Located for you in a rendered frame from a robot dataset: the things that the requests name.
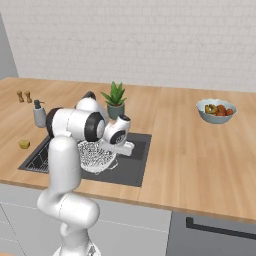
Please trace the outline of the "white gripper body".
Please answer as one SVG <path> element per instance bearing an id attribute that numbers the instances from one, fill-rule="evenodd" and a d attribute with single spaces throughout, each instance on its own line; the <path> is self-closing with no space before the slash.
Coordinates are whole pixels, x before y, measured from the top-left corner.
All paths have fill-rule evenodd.
<path id="1" fill-rule="evenodd" d="M 123 145 L 109 144 L 105 141 L 102 141 L 100 143 L 99 147 L 103 150 L 111 151 L 111 152 L 114 152 L 116 154 L 131 156 L 135 145 L 131 142 L 128 142 L 128 141 L 126 141 Z"/>

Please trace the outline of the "dark grey sink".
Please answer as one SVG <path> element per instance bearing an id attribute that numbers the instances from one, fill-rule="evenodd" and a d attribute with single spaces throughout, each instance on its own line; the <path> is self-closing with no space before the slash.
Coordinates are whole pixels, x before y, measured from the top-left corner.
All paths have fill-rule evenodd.
<path id="1" fill-rule="evenodd" d="M 82 178 L 100 182 L 141 187 L 152 136 L 149 134 L 129 133 L 128 141 L 135 145 L 130 156 L 117 154 L 110 166 L 99 174 L 82 171 Z M 29 157 L 21 164 L 20 170 L 48 174 L 47 136 Z"/>

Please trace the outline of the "green plant in grey pot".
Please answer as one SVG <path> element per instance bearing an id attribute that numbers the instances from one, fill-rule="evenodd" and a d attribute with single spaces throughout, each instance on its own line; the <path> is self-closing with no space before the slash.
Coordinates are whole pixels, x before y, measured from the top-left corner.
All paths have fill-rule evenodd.
<path id="1" fill-rule="evenodd" d="M 117 85 L 115 82 L 112 82 L 111 84 L 109 95 L 102 92 L 102 96 L 106 99 L 108 116 L 112 120 L 116 120 L 118 116 L 125 113 L 124 92 L 125 89 L 123 88 L 123 84 L 120 83 Z"/>

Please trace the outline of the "white drawer front panel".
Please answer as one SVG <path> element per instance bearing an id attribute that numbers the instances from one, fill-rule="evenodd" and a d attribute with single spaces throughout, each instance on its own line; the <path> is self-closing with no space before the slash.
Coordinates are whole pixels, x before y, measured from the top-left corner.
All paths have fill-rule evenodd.
<path id="1" fill-rule="evenodd" d="M 37 210 L 37 200 L 41 190 L 0 183 L 0 203 L 18 209 Z M 125 203 L 95 199 L 100 206 L 100 221 L 130 225 L 149 230 L 167 232 L 171 211 L 160 210 Z"/>

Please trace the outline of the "grey soap dispenser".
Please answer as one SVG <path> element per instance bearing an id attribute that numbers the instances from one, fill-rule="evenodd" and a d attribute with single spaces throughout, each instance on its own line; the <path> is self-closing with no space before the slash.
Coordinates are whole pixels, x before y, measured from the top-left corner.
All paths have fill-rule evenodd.
<path id="1" fill-rule="evenodd" d="M 41 106 L 42 102 L 39 99 L 34 101 L 34 122 L 37 127 L 44 128 L 46 126 L 46 111 Z"/>

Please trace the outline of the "white cupboard door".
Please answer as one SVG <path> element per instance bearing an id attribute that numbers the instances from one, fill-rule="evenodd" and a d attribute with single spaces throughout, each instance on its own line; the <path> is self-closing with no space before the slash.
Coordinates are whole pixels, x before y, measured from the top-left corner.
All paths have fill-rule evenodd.
<path id="1" fill-rule="evenodd" d="M 0 254 L 52 256 L 60 247 L 60 222 L 37 210 L 0 205 Z M 165 256 L 168 232 L 100 221 L 89 230 L 102 256 Z"/>

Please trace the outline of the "pale blue fruit bowl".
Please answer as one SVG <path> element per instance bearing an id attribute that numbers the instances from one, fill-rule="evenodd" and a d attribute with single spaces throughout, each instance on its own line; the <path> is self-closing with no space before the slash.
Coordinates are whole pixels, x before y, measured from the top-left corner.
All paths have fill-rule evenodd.
<path id="1" fill-rule="evenodd" d="M 215 106 L 223 105 L 226 109 L 230 109 L 232 111 L 232 114 L 228 116 L 216 116 L 213 114 L 208 114 L 205 112 L 205 106 L 209 104 L 213 104 Z M 228 122 L 237 113 L 237 109 L 234 104 L 220 99 L 202 99 L 196 104 L 196 107 L 198 109 L 200 117 L 204 121 L 212 124 L 224 124 Z"/>

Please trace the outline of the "grey dishwasher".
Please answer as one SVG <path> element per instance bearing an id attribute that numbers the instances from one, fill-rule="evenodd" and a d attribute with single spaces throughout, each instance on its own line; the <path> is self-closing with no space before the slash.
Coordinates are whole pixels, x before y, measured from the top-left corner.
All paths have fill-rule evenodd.
<path id="1" fill-rule="evenodd" d="M 186 227 L 186 218 L 203 225 L 225 227 L 230 220 L 195 214 L 173 212 L 171 215 L 166 256 L 256 256 L 256 240 L 198 231 Z M 248 224 L 249 232 L 256 232 L 256 224 Z"/>

